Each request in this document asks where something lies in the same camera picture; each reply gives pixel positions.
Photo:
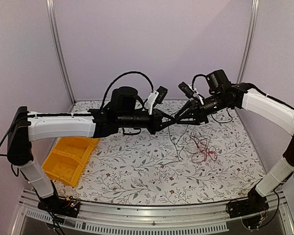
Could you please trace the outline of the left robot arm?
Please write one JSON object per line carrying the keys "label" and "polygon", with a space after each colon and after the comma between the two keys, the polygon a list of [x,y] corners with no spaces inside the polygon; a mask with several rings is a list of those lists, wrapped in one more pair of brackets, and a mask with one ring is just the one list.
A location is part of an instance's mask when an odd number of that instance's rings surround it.
{"label": "left robot arm", "polygon": [[175,123],[172,116],[153,107],[162,102],[166,93],[167,89],[160,87],[143,101],[135,88],[123,86],[114,89],[110,101],[100,108],[75,113],[30,112],[21,106],[0,141],[0,146],[7,141],[7,152],[0,156],[20,169],[47,208],[60,212],[63,202],[36,163],[31,143],[61,137],[104,138],[116,134],[120,128],[145,128],[154,135]]}

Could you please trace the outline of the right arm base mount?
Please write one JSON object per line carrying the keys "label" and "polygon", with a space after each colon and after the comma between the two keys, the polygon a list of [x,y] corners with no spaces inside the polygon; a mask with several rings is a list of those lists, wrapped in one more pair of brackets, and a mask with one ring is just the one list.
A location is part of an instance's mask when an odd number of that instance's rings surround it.
{"label": "right arm base mount", "polygon": [[225,211],[230,218],[241,218],[241,222],[248,230],[259,229],[269,213],[267,199],[254,202],[252,199],[230,200]]}

